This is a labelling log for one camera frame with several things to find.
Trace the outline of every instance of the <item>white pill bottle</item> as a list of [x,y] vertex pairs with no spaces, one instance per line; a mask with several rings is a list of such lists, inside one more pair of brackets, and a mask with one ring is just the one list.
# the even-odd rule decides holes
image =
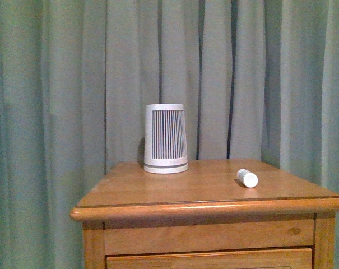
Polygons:
[[246,169],[240,169],[236,175],[240,182],[242,182],[247,188],[254,188],[258,184],[258,177]]

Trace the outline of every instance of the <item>device base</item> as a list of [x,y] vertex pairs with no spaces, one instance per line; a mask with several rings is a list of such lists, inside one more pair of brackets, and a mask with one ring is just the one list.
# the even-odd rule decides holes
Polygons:
[[154,174],[174,174],[188,170],[188,163],[175,166],[153,166],[144,164],[144,170]]

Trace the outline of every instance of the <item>teal curtain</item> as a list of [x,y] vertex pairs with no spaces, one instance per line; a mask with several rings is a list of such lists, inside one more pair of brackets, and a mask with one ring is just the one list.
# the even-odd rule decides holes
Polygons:
[[191,159],[339,193],[339,0],[1,0],[1,269],[83,268],[69,211],[158,102],[185,105]]

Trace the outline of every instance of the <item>nightstand top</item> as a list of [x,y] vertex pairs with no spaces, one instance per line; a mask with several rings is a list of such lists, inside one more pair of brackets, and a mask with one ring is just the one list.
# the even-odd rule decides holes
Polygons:
[[[246,188],[236,172],[258,176]],[[339,194],[257,160],[196,160],[178,174],[151,174],[118,163],[73,209],[77,221],[132,218],[133,214],[284,214],[339,211]]]

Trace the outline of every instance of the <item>nightstand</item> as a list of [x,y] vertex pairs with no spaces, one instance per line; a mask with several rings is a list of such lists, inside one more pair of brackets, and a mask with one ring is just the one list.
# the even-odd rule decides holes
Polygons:
[[169,175],[118,163],[71,218],[86,269],[329,269],[336,211],[339,194],[260,161],[197,160]]

